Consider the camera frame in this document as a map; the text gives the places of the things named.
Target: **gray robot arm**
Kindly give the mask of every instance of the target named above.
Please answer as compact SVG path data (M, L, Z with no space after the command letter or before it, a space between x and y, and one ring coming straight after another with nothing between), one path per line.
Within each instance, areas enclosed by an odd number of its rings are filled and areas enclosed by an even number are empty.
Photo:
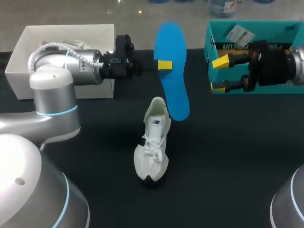
M74 83L68 70L43 66L30 77L36 111L0 115L0 134L35 144L70 139L80 131Z

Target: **black table surface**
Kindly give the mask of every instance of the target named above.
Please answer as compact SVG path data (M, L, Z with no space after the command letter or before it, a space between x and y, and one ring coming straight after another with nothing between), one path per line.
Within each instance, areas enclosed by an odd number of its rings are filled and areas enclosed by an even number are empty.
M158 188L144 187L133 164L144 114L164 97L154 73L117 80L114 99L78 100L80 134L46 146L87 198L90 228L271 227L272 197L304 162L304 96L212 95L202 49L187 51L184 75L190 115L171 124ZM33 109L2 74L0 113Z

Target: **white cardboard box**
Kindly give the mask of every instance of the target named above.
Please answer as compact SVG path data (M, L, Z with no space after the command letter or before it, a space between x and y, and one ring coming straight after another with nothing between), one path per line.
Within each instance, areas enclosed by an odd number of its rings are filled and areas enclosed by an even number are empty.
M114 50L114 25L26 26L5 70L6 78L19 100L33 99L29 87L28 59L43 43L81 40L101 53ZM75 86L77 98L113 98L114 79L101 85Z

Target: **robotic arm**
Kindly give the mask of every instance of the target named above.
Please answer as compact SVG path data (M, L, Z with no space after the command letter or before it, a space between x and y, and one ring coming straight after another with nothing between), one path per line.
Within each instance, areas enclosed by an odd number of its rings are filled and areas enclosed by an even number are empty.
M254 91L256 84L271 86L291 81L294 85L304 85L304 48L296 47L290 54L285 50L271 50L266 41L256 41L249 54L227 54L213 61L214 68L230 68L237 64L248 64L248 75L240 81L223 81L211 83L212 89L229 92L243 89Z
M20 135L35 144L76 136L80 123L74 85L99 85L104 78L141 76L142 68L133 59L133 51L128 35L117 36L116 51L104 55L98 50L44 50L42 46L31 55L28 64L36 110L0 114L0 134Z

